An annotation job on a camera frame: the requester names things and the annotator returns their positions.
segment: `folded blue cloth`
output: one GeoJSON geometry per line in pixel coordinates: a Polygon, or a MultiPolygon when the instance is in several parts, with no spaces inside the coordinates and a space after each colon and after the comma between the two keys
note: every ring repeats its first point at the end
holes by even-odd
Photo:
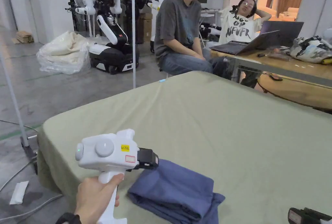
{"type": "Polygon", "coordinates": [[[218,206],[225,200],[213,193],[213,180],[167,160],[144,170],[128,190],[138,206],[174,224],[218,224],[218,206]]]}

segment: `white graphic t-shirt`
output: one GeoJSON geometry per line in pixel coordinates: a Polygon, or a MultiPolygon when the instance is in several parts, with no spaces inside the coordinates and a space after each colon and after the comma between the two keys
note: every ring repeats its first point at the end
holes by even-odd
{"type": "Polygon", "coordinates": [[[230,41],[251,42],[262,28],[262,18],[249,20],[244,16],[231,13],[233,7],[224,8],[221,13],[221,34],[219,44],[230,41]]]}

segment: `gripper handle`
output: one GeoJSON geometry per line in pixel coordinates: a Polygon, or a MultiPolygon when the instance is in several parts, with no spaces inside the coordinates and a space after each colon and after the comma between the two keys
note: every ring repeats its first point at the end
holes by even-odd
{"type": "MultiPolygon", "coordinates": [[[[108,183],[115,175],[117,174],[124,174],[125,171],[110,171],[110,172],[102,172],[99,175],[99,182],[106,184],[108,183]]],[[[98,220],[97,224],[127,224],[127,219],[114,219],[113,212],[114,212],[114,205],[115,205],[115,198],[116,198],[116,191],[117,187],[115,188],[110,203],[107,206],[107,209],[102,214],[100,219],[98,220]]]]}

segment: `gray floor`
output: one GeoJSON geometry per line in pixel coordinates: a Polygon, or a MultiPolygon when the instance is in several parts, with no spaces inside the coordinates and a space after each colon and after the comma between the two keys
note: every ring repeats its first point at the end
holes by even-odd
{"type": "MultiPolygon", "coordinates": [[[[41,44],[13,44],[14,32],[0,27],[0,51],[13,83],[25,125],[39,127],[46,119],[73,108],[107,98],[133,88],[133,74],[110,75],[89,69],[73,74],[49,74],[39,71],[36,53],[41,44]]],[[[166,74],[159,72],[149,43],[140,45],[140,66],[137,70],[137,86],[161,80],[166,74]]],[[[17,122],[13,103],[3,68],[0,67],[0,119],[17,122]]],[[[27,162],[19,142],[19,128],[0,122],[0,187],[27,162]]],[[[43,188],[31,166],[23,170],[0,194],[0,219],[28,212],[56,194],[43,188]],[[24,203],[9,205],[11,195],[18,182],[29,181],[24,203]]],[[[65,199],[58,199],[27,219],[15,219],[4,223],[55,223],[67,210],[65,199]]]]}

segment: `yellow label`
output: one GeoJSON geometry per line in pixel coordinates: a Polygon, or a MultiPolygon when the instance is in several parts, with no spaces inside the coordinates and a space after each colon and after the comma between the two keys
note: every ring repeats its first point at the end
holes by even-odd
{"type": "Polygon", "coordinates": [[[130,151],[130,146],[129,145],[121,145],[121,151],[123,152],[129,152],[130,151]]]}

